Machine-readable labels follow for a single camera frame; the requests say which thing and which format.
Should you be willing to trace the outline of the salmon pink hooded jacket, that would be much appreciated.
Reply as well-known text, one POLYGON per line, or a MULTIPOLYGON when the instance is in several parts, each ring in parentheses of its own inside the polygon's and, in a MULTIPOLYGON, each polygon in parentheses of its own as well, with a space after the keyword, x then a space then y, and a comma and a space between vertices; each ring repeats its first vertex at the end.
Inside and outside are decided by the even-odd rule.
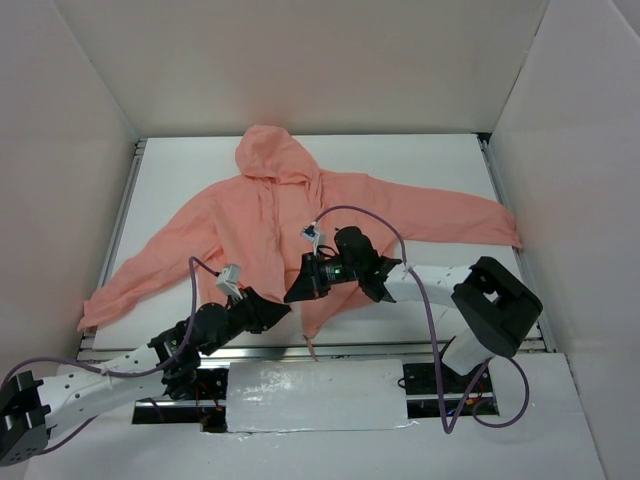
POLYGON ((470 265, 483 255, 514 268, 521 242, 497 201, 473 135, 292 136, 257 126, 241 137, 147 141, 113 270, 80 325, 101 350, 134 348, 185 318, 188 261, 198 297, 222 302, 214 272, 229 263, 279 300, 317 221, 331 235, 356 225, 382 254, 422 265, 470 265))

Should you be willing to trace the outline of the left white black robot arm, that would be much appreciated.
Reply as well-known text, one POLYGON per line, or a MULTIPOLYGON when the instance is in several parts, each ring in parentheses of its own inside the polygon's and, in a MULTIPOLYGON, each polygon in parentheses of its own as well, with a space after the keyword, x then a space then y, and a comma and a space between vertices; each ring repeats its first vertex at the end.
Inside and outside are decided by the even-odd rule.
POLYGON ((1 384, 2 466, 52 452, 52 439, 124 404, 189 396, 202 356, 242 333, 268 331, 290 310, 246 288, 224 305, 194 307, 187 319, 100 365, 65 360, 70 372, 43 378, 33 374, 29 361, 16 365, 1 384))

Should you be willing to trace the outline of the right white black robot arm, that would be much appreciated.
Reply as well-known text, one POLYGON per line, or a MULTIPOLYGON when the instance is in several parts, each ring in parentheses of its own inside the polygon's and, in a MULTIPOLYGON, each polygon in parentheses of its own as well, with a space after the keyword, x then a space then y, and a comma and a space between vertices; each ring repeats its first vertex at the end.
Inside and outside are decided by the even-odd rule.
POLYGON ((541 300, 498 260, 482 256, 470 266, 411 267, 379 254, 356 226, 337 230, 337 252, 321 252, 323 234, 313 224, 302 231, 312 251, 301 257, 287 303, 320 299, 335 285, 355 282, 374 302, 426 299, 459 311, 467 328, 454 338, 435 367, 437 384, 459 390, 476 366, 494 357, 511 358, 543 311, 541 300))

